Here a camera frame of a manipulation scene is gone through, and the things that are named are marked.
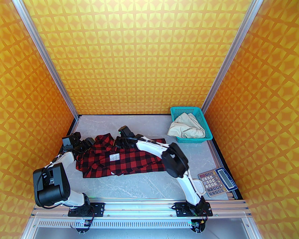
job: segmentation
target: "calculator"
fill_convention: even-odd
[[[198,174],[209,197],[237,189],[237,185],[224,167]]]

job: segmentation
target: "orange patterned wall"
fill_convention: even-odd
[[[9,0],[0,0],[0,78],[0,238],[19,238],[32,172],[57,154],[73,116]]]
[[[201,106],[250,0],[24,0],[79,114]]]
[[[299,1],[264,1],[206,113],[264,238],[299,238]]]

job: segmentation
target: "metal mounting plate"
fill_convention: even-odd
[[[176,209],[177,217],[193,217],[190,213],[188,213],[189,207],[186,202],[185,203],[177,202],[177,203],[174,203],[174,205],[176,208],[183,208],[183,210]],[[207,212],[208,217],[213,216],[213,212],[211,210],[211,206],[209,203],[205,203],[203,209]]]
[[[105,210],[105,203],[90,203],[90,205],[94,207],[94,217],[103,217],[104,210]],[[80,214],[75,214],[75,212],[71,211],[70,209],[68,211],[68,217],[81,217],[81,216],[82,215]]]

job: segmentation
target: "calculator display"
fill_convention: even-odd
[[[226,174],[224,173],[223,170],[219,170],[218,173],[221,175],[222,179],[225,181],[225,183],[227,184],[228,188],[232,188],[233,185],[230,182],[230,180],[227,178]]]

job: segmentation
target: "gray marble surface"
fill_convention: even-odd
[[[175,137],[167,135],[171,123],[170,115],[83,115],[76,131],[81,133],[81,139],[107,133],[116,138],[119,136],[118,129],[127,125],[134,134],[142,134],[150,139],[165,138],[170,144],[176,142]],[[206,142],[178,145],[189,160],[192,178],[198,179],[199,173],[216,168]],[[83,178],[82,172],[76,170],[75,166],[74,162],[66,169],[71,188],[89,197],[185,199],[179,183],[167,172]],[[212,198],[205,194],[204,197],[208,200],[228,200],[226,194]]]

